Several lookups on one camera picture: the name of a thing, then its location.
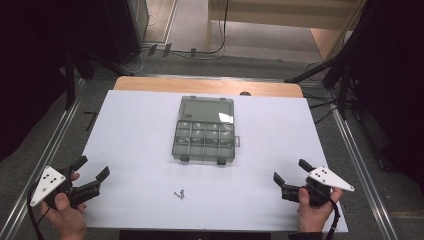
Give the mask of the grey clear plastic organizer box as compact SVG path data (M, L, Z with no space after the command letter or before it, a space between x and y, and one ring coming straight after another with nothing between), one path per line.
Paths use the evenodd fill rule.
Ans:
M175 159L226 165L235 159L237 146L232 99L181 98L172 148Z

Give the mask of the person's right hand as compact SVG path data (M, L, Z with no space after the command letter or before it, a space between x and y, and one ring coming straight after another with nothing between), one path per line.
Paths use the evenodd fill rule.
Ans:
M304 188L299 190L298 197L298 231L321 232L329 216L334 211L332 203L327 202L319 208L311 207L309 193Z

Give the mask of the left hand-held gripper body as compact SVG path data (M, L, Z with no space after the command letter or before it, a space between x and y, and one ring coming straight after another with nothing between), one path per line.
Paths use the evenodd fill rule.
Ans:
M56 208L55 197L58 193L67 195L72 208L76 208L78 205L99 196L101 174L98 174L92 182L74 187L71 176L76 170L77 167L69 166L57 171L53 167L47 166L30 199L30 206L35 207L44 201L49 207Z

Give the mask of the black cabinet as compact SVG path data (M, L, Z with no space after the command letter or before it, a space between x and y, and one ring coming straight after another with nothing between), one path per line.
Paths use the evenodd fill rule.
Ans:
M150 20L146 0L104 0L112 61L125 64L141 53Z

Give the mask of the person's left hand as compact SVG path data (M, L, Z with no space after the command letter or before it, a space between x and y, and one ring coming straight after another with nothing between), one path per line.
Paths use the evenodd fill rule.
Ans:
M55 206L55 209L50 209L42 201L40 212L58 231L60 240L84 240L86 235L84 212L87 204L81 203L76 208L72 208L68 196L65 193L58 193L55 196Z

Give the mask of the black metal stand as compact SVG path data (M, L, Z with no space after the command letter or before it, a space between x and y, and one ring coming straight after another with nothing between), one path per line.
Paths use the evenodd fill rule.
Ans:
M92 78L94 70L90 65L90 59L100 63L118 76L133 76L129 70L107 61L85 47L68 46L65 51L66 110L69 110L76 102L74 68L77 68L82 76Z
M298 84L313 75L323 72L324 70L328 70L322 80L322 85L325 89L334 88L337 83L340 83L336 106L342 119L346 120L348 84L351 79L351 74L350 65L347 62L347 55L344 51L339 52L330 60L327 60L296 77L285 79L284 82Z

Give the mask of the aluminium floor rail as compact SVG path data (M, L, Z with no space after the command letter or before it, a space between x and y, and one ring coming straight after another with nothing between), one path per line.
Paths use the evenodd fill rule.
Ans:
M335 104L330 104L330 106L383 240L399 240L385 204L378 193L376 185L352 135L348 121L342 119L338 107Z
M50 164L78 109L86 80L76 81L76 100L68 110L61 96L30 131L20 147L0 162L0 240L13 240L27 214L28 189Z

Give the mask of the light wooden desk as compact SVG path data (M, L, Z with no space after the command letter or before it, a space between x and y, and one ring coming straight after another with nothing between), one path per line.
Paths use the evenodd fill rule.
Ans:
M310 28L324 61L338 54L348 31L355 29L368 0L208 0L207 49L211 44L211 21L227 20L255 24Z

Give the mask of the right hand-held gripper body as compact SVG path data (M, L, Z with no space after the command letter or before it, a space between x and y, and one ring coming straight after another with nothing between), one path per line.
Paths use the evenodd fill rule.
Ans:
M336 187L345 191L353 192L355 187L343 180L333 171L325 166L314 167L307 172L306 185L302 187L285 185L281 188L282 199L299 203L298 192L300 188L308 191L311 207L321 207L330 201L331 188Z

